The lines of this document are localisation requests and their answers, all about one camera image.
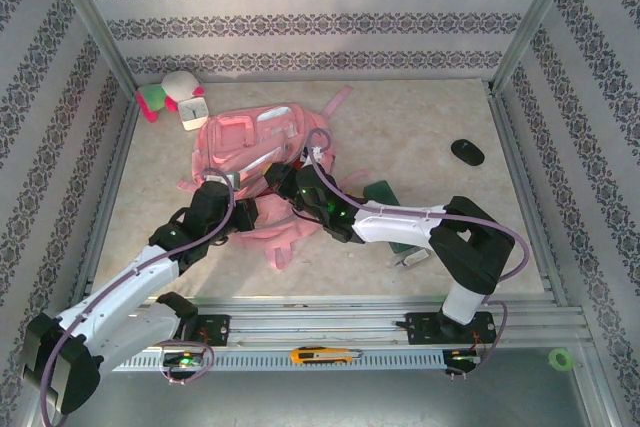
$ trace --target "black computer mouse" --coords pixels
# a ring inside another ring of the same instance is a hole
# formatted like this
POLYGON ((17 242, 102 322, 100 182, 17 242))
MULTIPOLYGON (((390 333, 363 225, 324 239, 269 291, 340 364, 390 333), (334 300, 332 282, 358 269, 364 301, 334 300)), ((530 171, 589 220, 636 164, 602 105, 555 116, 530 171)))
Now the black computer mouse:
POLYGON ((484 154, 482 151, 467 139, 458 139, 451 144, 451 152, 465 164, 473 167, 484 162, 484 154))

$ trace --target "wallpaper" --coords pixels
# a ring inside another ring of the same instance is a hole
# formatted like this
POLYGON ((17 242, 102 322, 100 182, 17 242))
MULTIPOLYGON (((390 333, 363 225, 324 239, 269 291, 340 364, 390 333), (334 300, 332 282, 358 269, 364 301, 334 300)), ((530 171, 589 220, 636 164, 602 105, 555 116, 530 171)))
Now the wallpaper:
POLYGON ((28 322, 68 307, 128 101, 70 0, 0 0, 0 425, 28 322))
POLYGON ((138 82, 490 79, 532 0, 95 0, 138 82))
POLYGON ((640 425, 640 0, 554 0, 503 93, 623 425, 640 425))

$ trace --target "metal frame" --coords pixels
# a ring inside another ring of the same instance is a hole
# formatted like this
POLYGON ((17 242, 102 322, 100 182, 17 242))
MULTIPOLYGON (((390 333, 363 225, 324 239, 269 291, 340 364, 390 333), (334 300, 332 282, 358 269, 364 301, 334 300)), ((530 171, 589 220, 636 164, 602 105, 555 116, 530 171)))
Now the metal frame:
POLYGON ((93 0, 71 0, 74 7, 80 14, 82 21, 93 36, 100 52, 107 59, 109 67, 113 71, 120 86, 128 97, 132 97, 137 84, 129 69, 129 66, 116 46, 116 42, 102 19, 100 11, 96 7, 93 0))
POLYGON ((95 220, 95 226, 89 244, 87 245, 87 251, 85 252, 84 262, 80 265, 80 273, 78 276, 78 282, 76 284, 76 290, 73 292, 71 305, 75 305, 80 302, 84 297, 91 293, 93 286, 93 279, 98 269, 98 263, 100 261, 100 255, 102 254, 102 247, 104 246, 105 239, 107 237, 107 229, 109 228, 109 222, 111 220, 111 213, 116 203, 116 197, 118 195, 118 188, 120 187, 120 181, 122 180, 122 174, 124 172, 124 166, 127 163, 127 155, 129 155, 129 148, 131 147, 131 141, 133 140, 133 133, 136 128, 136 122, 138 120, 138 114, 140 109, 132 100, 127 108, 126 119, 124 121, 123 133, 120 140, 120 144, 116 147, 116 154, 111 165, 111 171, 107 172, 107 183, 104 188, 104 197, 98 207, 98 214, 95 220))
POLYGON ((501 92, 509 81, 520 57, 522 57, 522 54, 529 45, 531 37, 533 37, 533 34, 538 30, 538 26, 552 3, 553 0, 533 0, 531 2, 493 77, 493 92, 501 92))
MULTIPOLYGON (((133 76, 93 1, 72 1, 118 80, 132 96, 136 87, 133 76)), ((544 287, 544 293, 540 295, 494 296, 505 301, 509 308, 509 323, 500 347, 568 348, 576 359, 574 374, 590 422, 598 426, 618 427, 621 425, 620 419, 587 321, 581 307, 568 306, 522 159, 515 148, 514 134, 506 120, 500 96, 496 95, 506 85, 552 1, 532 2, 493 78, 493 92, 487 88, 489 106, 544 287)), ((80 288, 75 293, 74 302, 80 301, 92 287, 133 137, 137 112, 132 105, 127 113, 125 133, 109 173, 107 192, 99 208, 86 261, 81 268, 78 284, 80 288)), ((360 348, 365 351, 363 359, 366 359, 342 367, 324 366, 318 370, 440 369, 443 367, 441 354, 444 346, 410 346, 406 332, 398 328, 395 322, 404 320, 407 312, 436 311, 443 300, 443 297, 391 296, 193 299, 202 314, 222 313, 232 316, 228 346, 216 348, 215 367, 227 371, 301 370, 299 366, 288 362, 288 352, 301 345, 318 343, 360 348)), ((147 307, 148 304, 141 306, 138 312, 147 307)), ((494 314, 497 323, 502 322, 501 309, 492 306, 487 310, 494 314)), ((116 371, 133 373, 155 370, 158 368, 160 355, 159 349, 147 349, 116 371)), ((33 425, 36 412, 34 402, 33 425)))

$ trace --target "beige floor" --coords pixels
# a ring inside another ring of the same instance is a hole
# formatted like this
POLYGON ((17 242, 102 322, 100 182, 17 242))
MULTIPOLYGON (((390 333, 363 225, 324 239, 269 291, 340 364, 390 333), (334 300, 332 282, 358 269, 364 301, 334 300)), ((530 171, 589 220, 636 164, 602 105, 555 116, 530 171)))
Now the beige floor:
MULTIPOLYGON (((334 173, 356 169, 391 184, 403 205, 446 204, 453 195, 476 202, 520 234, 526 230, 484 89, 479 80, 353 82, 354 91, 331 120, 337 145, 334 173), (485 153, 470 167, 449 150, 458 138, 485 153)), ((207 84, 212 114, 225 110, 295 101, 314 111, 343 86, 341 82, 207 84)), ((177 117, 162 111, 158 122, 140 116, 118 192, 95 286, 113 278, 191 196, 175 185, 190 179, 191 149, 197 131, 185 132, 177 117)), ((507 268, 521 258, 516 247, 507 268)), ((206 259, 163 292, 187 296, 265 295, 441 295, 450 277, 435 256, 409 271, 392 267, 385 243, 340 244, 322 231, 300 240, 294 259, 275 271, 262 253, 231 242, 211 248, 206 259)), ((499 286, 501 293, 539 293, 535 262, 499 286)))

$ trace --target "metal track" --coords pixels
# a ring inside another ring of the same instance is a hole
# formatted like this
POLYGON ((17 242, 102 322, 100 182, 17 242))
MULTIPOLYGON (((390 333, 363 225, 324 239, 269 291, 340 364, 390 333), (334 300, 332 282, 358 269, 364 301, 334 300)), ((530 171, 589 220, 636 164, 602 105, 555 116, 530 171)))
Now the metal track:
MULTIPOLYGON (((152 372, 160 366, 161 352, 148 350, 132 357, 115 369, 116 372, 152 372)), ((345 364, 294 364, 289 351, 243 352, 216 349, 212 369, 216 372, 282 372, 282 371, 332 371, 332 370, 443 370, 446 369, 442 350, 423 349, 368 350, 362 358, 345 364)))
MULTIPOLYGON (((578 347, 591 343, 582 308, 558 307, 545 295, 538 299, 508 301, 509 318, 500 348, 578 347)), ((350 364, 349 368, 354 369, 441 369, 443 362, 434 362, 429 356, 441 356, 445 348, 469 347, 408 344, 406 331, 395 322, 403 321, 407 312, 437 311, 441 301, 431 299, 294 297, 193 301, 200 314, 231 316, 227 347, 216 348, 216 368, 221 369, 297 368, 289 365, 288 353, 305 345, 362 349, 365 357, 361 363, 350 364)), ((500 325, 502 310, 493 306, 487 310, 500 325)), ((159 355, 158 349, 147 349, 118 370, 157 369, 159 355)))

